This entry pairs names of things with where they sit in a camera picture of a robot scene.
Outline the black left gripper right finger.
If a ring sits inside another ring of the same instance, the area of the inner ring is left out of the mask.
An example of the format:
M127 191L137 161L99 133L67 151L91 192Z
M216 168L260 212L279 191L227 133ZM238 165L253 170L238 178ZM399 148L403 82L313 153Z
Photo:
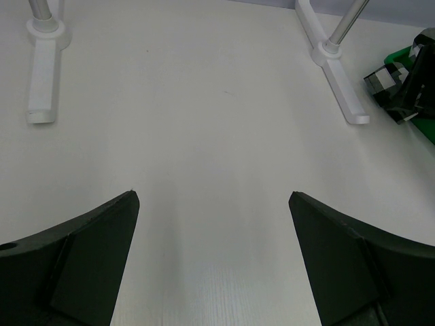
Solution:
M434 247L293 192L296 235L322 325L433 325Z

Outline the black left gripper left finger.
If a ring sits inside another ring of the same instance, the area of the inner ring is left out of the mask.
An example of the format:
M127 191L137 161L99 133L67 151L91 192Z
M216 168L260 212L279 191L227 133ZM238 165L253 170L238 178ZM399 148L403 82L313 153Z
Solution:
M1 245L2 325L109 325L139 215L135 191Z

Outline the black white checked shirt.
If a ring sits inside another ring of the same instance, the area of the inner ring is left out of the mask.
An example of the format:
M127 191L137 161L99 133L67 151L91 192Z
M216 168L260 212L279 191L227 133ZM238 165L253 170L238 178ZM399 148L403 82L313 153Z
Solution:
M434 119L434 29L424 29L411 47L388 56L364 82L375 102L396 123Z

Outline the silver white clothes rack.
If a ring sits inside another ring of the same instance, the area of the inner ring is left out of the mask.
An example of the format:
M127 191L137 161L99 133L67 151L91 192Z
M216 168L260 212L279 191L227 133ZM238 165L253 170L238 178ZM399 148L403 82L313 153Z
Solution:
M52 124L58 111L61 52L71 43L71 35L62 21L64 1L30 1L33 17L27 31L34 47L33 65L26 112L30 124ZM354 1L335 28L327 36L310 1L296 1L299 21L313 47L311 58L321 67L330 84L346 121L368 124L363 109L341 64L341 43L353 26L367 1Z

